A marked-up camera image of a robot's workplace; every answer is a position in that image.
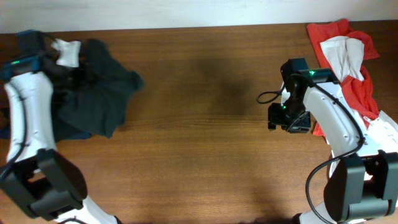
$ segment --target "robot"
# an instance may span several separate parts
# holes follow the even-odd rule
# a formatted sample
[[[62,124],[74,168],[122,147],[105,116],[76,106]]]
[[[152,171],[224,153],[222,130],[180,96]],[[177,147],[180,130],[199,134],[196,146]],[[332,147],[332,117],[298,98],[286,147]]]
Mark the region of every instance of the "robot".
[[[51,98],[53,77],[78,62],[79,45],[64,48],[52,60],[41,32],[17,35],[22,56],[3,66],[2,79],[11,110],[11,145],[0,172],[0,188],[30,218],[59,223],[121,224],[90,198],[82,173],[58,151],[53,138]],[[310,70],[303,58],[281,67],[282,103],[269,107],[269,126],[288,133],[306,133],[312,113],[330,143],[333,159],[308,176],[306,194],[311,210],[297,214],[295,224],[359,223],[392,215],[398,198],[398,148],[366,136],[329,69]],[[312,176],[330,166],[325,201],[314,206]],[[32,180],[42,173],[43,178]]]

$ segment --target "dark cloth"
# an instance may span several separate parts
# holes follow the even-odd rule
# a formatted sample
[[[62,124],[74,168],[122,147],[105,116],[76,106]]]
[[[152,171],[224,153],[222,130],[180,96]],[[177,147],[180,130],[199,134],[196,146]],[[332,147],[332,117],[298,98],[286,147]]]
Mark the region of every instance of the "dark cloth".
[[[59,122],[59,127],[54,127],[56,136],[63,135],[55,139],[68,138],[79,130],[110,138],[124,122],[130,97],[144,86],[136,72],[127,71],[111,57],[103,42],[89,40],[85,56],[96,81],[89,88],[66,96],[57,115],[67,125]]]

